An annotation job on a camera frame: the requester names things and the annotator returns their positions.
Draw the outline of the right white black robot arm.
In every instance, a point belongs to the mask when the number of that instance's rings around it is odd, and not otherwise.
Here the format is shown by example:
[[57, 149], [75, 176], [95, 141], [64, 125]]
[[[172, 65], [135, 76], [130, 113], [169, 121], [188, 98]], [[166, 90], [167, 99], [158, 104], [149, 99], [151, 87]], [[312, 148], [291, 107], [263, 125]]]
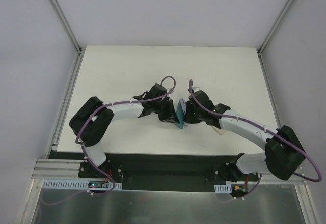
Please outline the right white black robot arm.
[[191, 90], [186, 102], [185, 120], [188, 124], [205, 122], [214, 128], [233, 132], [260, 147], [262, 153], [239, 153], [218, 170], [219, 176], [237, 182], [251, 173], [272, 173], [288, 180], [305, 160], [304, 149], [291, 127], [267, 127], [242, 118], [224, 104], [213, 104], [202, 91]]

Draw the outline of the lavender phone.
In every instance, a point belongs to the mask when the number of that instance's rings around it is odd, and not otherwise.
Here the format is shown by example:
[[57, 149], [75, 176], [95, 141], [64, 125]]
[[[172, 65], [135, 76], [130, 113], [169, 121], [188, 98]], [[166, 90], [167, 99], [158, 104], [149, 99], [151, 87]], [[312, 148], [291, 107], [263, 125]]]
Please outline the lavender phone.
[[183, 98], [180, 98], [179, 99], [179, 102], [180, 102], [180, 105], [181, 105], [181, 108], [182, 108], [182, 111], [184, 113], [184, 128], [188, 127], [188, 123], [186, 122], [186, 118], [185, 118], [185, 115], [186, 115], [186, 101], [183, 99]]

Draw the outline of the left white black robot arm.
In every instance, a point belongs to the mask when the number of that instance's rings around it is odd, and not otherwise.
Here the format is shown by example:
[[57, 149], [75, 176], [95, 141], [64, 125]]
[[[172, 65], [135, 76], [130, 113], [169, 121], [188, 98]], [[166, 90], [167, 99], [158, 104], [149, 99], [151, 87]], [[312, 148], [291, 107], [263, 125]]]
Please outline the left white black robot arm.
[[129, 101], [104, 104], [94, 96], [78, 110], [70, 120], [69, 126], [76, 135], [76, 143], [82, 146], [85, 156], [92, 162], [90, 172], [95, 177], [101, 178], [107, 174], [107, 157], [101, 140], [111, 122], [141, 118], [151, 113], [157, 114], [163, 122], [180, 122], [173, 99], [168, 96], [169, 92], [171, 90], [156, 83], [149, 91], [134, 96]]

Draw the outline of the teal smartphone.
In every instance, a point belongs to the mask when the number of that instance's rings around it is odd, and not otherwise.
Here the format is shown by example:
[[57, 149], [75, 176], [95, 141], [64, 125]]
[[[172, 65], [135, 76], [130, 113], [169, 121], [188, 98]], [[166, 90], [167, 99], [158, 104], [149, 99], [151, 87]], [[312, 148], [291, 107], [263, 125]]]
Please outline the teal smartphone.
[[180, 105], [180, 102], [178, 102], [178, 106], [177, 106], [177, 109], [176, 109], [176, 113], [177, 113], [177, 116], [180, 120], [180, 123], [179, 124], [176, 124], [176, 126], [179, 128], [179, 129], [183, 129], [184, 127], [184, 113], [182, 111], [182, 108], [181, 108], [181, 105]]

